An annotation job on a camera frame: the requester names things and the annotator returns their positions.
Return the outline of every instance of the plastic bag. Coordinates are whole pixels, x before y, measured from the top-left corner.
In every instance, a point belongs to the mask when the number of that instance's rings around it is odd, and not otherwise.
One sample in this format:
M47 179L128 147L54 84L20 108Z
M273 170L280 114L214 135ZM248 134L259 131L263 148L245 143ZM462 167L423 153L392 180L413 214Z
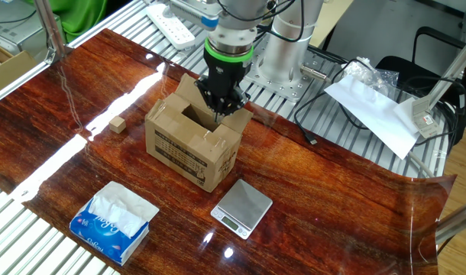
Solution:
M364 65L353 62L344 70L343 77L351 75L358 81L387 97L389 97L389 94L393 94L396 90L400 73L388 70L376 70L371 66L371 63L367 58L358 57L358 60L364 62L371 69L369 70Z

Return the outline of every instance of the red wood grain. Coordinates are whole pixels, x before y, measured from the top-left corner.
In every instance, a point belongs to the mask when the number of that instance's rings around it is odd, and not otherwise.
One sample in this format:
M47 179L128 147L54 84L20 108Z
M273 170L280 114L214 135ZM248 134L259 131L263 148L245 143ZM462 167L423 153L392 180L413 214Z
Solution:
M254 119L235 168L204 192L145 150L144 116L184 73L197 77L112 31L97 34L0 101L0 188L27 184L79 135L84 149L33 186L24 205L120 273L438 273L435 220L455 176L410 179L322 137L307 144L293 123L249 104ZM92 130L106 114L127 128ZM238 179L273 200L246 241L209 214ZM123 267L68 229L111 180L160 209Z

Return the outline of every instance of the cardboard box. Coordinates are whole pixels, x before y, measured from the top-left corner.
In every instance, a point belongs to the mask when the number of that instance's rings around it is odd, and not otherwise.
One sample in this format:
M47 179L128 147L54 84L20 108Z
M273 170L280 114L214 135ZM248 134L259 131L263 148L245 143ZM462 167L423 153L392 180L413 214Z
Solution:
M241 133L253 114L243 108L215 123L195 81L184 74L175 93L158 100L145 116L147 152L212 192L233 169Z
M12 56L0 47L0 90L36 66L34 58L26 51Z

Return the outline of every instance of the small wooden cube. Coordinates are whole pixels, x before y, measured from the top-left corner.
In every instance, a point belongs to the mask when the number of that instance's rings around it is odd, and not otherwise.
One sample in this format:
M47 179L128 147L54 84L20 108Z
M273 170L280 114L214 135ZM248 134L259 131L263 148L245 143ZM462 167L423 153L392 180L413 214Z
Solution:
M114 117L109 122L109 129L116 133L121 133L126 128L126 121L119 116Z

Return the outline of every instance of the green ring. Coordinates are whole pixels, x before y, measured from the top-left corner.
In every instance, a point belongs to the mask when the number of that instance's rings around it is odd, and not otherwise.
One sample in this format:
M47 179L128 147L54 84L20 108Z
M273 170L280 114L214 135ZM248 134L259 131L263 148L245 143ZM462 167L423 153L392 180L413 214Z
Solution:
M247 54L245 54L245 55L243 55L241 57L228 57L228 56L222 55L222 54L214 51L211 48L211 45L209 44L209 39L208 38L205 39L204 48L205 48L205 50L208 51L209 54L211 54L212 57L216 58L217 60L221 60L221 61L228 62L228 63L243 62L243 61L249 60L254 55L254 46L253 45L251 46L250 51Z

